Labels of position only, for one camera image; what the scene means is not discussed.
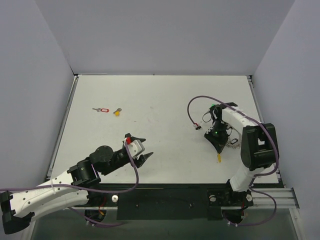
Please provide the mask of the yellow tag key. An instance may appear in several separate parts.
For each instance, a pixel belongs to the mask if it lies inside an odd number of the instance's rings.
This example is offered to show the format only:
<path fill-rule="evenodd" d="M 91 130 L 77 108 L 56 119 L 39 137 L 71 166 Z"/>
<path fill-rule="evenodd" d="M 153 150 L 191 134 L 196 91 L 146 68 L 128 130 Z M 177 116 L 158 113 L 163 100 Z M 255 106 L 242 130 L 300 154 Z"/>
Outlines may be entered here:
<path fill-rule="evenodd" d="M 218 162 L 218 163 L 221 163 L 221 162 L 222 162 L 222 157 L 221 157 L 221 154 L 220 154 L 220 153 L 217 154 L 217 162 Z"/>

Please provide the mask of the silver spiked keyring disc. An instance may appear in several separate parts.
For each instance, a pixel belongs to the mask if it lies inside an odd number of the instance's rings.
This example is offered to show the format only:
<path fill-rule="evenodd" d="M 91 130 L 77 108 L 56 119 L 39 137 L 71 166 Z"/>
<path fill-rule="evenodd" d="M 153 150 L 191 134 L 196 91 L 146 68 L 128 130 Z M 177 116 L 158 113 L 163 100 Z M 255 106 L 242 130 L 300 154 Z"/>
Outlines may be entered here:
<path fill-rule="evenodd" d="M 238 138 L 229 138 L 226 145 L 227 148 L 232 149 L 240 149 L 241 148 L 241 141 Z"/>

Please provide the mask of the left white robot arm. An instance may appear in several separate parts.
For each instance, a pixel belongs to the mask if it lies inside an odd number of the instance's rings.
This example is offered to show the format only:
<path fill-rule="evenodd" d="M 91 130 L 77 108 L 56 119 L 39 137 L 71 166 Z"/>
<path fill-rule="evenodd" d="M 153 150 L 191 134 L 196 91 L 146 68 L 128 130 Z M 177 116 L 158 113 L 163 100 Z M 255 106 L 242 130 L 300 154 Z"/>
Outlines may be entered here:
<path fill-rule="evenodd" d="M 50 180 L 27 188 L 2 188 L 0 210 L 6 235 L 18 233 L 30 223 L 47 214 L 77 205 L 99 205 L 104 194 L 116 196 L 133 191 L 139 184 L 138 168 L 153 155 L 144 153 L 144 138 L 126 134 L 122 148 L 99 146 L 84 160 Z M 101 189 L 101 175 L 106 176 L 130 164 L 135 173 L 135 184 L 125 190 Z"/>

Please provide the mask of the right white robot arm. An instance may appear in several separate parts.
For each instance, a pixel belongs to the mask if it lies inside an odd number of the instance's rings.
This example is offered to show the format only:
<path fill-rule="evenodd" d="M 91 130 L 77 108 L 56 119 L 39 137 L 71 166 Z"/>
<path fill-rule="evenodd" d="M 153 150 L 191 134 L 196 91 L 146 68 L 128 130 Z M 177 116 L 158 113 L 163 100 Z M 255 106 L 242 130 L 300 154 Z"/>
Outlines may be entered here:
<path fill-rule="evenodd" d="M 213 145 L 217 154 L 221 154 L 231 135 L 228 131 L 239 133 L 232 143 L 241 143 L 241 164 L 235 175 L 226 182 L 223 192 L 224 201 L 234 205 L 242 199 L 252 200 L 249 187 L 264 169 L 277 162 L 279 153 L 276 128 L 272 123 L 261 123 L 241 114 L 233 102 L 230 106 L 216 104 L 210 107 L 208 113 L 212 127 L 206 130 L 204 138 Z"/>

